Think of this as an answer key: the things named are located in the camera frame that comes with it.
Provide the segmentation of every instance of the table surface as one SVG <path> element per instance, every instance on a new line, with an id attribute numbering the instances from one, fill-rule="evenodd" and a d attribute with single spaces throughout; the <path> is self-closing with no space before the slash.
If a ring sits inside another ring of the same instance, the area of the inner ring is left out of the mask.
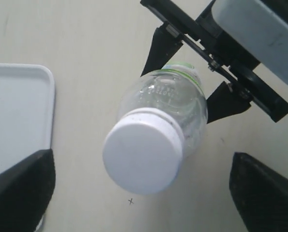
<path id="1" fill-rule="evenodd" d="M 174 2 L 195 18 L 209 0 Z M 288 178 L 288 116 L 275 124 L 253 105 L 208 125 L 166 191 L 139 196 L 113 183 L 102 144 L 159 25 L 139 0 L 0 0 L 0 62 L 45 65 L 56 81 L 57 185 L 45 232 L 245 232 L 228 190 L 233 153 L 247 152 Z M 186 45 L 174 59 L 197 67 L 207 96 L 223 81 Z M 263 66 L 257 73 L 288 101 L 284 83 Z"/>

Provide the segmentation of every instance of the clear plastic bottle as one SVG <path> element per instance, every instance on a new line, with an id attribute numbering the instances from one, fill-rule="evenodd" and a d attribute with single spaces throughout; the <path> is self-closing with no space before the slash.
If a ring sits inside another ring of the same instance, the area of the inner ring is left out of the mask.
<path id="1" fill-rule="evenodd" d="M 122 188 L 150 194 L 175 179 L 207 123 L 206 99 L 190 64 L 171 63 L 138 79 L 124 95 L 103 161 Z"/>

